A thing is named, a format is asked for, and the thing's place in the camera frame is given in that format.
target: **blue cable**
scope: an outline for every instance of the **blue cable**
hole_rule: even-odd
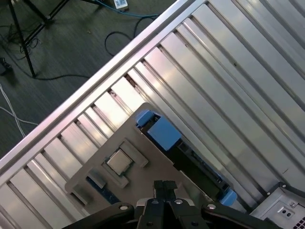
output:
[[[125,14],[125,15],[128,15],[128,16],[133,16],[133,17],[137,17],[137,18],[158,17],[159,16],[158,14],[138,15],[138,14],[133,14],[133,13],[125,13],[125,12],[119,11],[119,10],[117,10],[115,8],[112,8],[111,6],[106,5],[105,3],[102,3],[99,0],[95,0],[95,1],[98,2],[99,4],[101,4],[102,6],[107,7],[110,10],[113,10],[113,11],[116,11],[117,13]]]

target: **gray carpet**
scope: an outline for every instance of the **gray carpet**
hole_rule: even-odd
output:
[[[32,0],[44,13],[48,14],[60,0]],[[129,11],[138,14],[159,14],[166,10],[174,0],[128,0]],[[33,23],[40,19],[31,12],[23,2],[15,4],[15,10],[22,29],[31,30]],[[31,60],[40,78],[50,78],[63,74],[81,74],[92,76],[112,57],[106,53],[104,39],[112,31],[122,31],[132,37],[138,18],[120,15],[109,9],[98,7],[81,0],[70,0],[57,14],[55,22],[48,29],[39,33],[40,40],[36,48],[31,49]],[[139,31],[152,21],[143,20]],[[0,8],[0,26],[10,25],[12,18],[7,7]],[[6,36],[8,27],[1,27],[0,34]],[[109,39],[108,47],[113,53],[119,52],[128,39],[114,35]],[[18,50],[16,45],[10,49]],[[23,55],[12,51],[17,58]],[[28,121],[40,123],[55,108],[81,87],[86,79],[67,77],[56,81],[37,81],[27,77],[20,71],[0,46],[0,57],[5,57],[14,69],[14,73],[0,77],[0,83],[9,97],[16,115]],[[30,72],[25,59],[18,64]],[[0,94],[0,106],[9,109]],[[25,134],[35,126],[21,124]],[[0,110],[0,157],[9,152],[22,136],[15,120]]]

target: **power strip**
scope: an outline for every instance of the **power strip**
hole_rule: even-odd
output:
[[[124,11],[128,9],[127,0],[113,0],[117,10]]]

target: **blue clip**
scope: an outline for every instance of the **blue clip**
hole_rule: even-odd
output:
[[[147,133],[165,150],[169,150],[180,138],[181,134],[164,117],[161,117]]]
[[[137,114],[135,121],[137,122],[137,128],[144,126],[152,117],[154,113],[150,110],[143,110]]]
[[[225,196],[220,200],[220,203],[225,206],[231,206],[237,199],[237,194],[232,189],[229,189]]]

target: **white cable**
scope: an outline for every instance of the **white cable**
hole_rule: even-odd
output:
[[[9,112],[9,111],[8,111],[7,109],[5,109],[4,107],[0,106],[0,109],[3,110],[3,111],[5,111],[5,112],[8,113],[9,115],[15,117],[11,112]],[[16,118],[17,118],[20,122],[23,122],[23,123],[27,123],[27,124],[31,124],[31,125],[38,125],[38,123],[32,123],[32,122],[29,122],[29,121],[25,121],[25,120],[23,120],[23,119],[21,119],[21,118],[18,118],[17,116],[16,116]]]
[[[22,129],[21,126],[20,126],[20,123],[19,123],[19,120],[17,119],[16,113],[15,113],[15,111],[14,111],[14,109],[13,109],[11,103],[10,103],[9,98],[8,98],[7,95],[5,94],[5,92],[4,92],[4,90],[3,90],[1,84],[0,84],[0,90],[1,90],[1,92],[2,92],[2,94],[3,94],[3,97],[5,98],[6,102],[8,103],[8,105],[9,105],[9,107],[10,107],[10,110],[11,110],[11,112],[12,112],[14,118],[15,118],[17,127],[18,127],[18,129],[19,129],[21,135],[22,135],[23,137],[25,137],[25,133],[24,133],[23,129]]]

